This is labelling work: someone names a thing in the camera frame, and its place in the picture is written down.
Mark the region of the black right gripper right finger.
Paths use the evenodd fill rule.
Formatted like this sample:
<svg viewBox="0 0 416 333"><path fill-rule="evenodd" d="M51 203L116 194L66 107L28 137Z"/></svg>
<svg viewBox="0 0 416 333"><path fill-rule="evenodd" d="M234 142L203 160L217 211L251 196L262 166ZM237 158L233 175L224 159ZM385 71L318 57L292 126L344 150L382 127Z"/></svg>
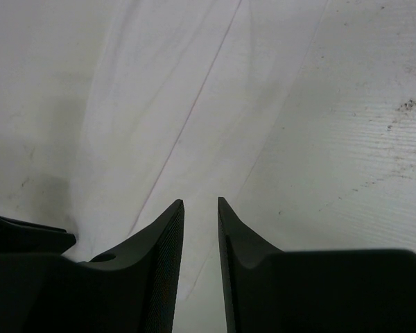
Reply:
<svg viewBox="0 0 416 333"><path fill-rule="evenodd" d="M229 332L416 332L416 254L285 252L218 199Z"/></svg>

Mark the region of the white tank top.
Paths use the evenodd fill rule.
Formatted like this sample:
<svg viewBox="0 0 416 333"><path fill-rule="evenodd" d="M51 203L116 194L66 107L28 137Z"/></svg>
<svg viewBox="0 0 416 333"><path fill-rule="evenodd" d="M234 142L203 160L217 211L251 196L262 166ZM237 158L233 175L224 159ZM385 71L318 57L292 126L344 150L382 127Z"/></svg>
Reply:
<svg viewBox="0 0 416 333"><path fill-rule="evenodd" d="M0 215L88 260L181 198L178 295L240 192L325 1L0 1Z"/></svg>

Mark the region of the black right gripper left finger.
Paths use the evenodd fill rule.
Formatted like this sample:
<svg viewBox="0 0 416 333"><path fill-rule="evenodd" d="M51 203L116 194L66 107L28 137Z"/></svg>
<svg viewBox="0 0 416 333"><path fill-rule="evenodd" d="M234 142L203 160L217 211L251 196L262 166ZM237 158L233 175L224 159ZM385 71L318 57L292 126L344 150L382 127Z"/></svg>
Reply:
<svg viewBox="0 0 416 333"><path fill-rule="evenodd" d="M184 204L88 262L61 228L0 216L0 332L170 332Z"/></svg>

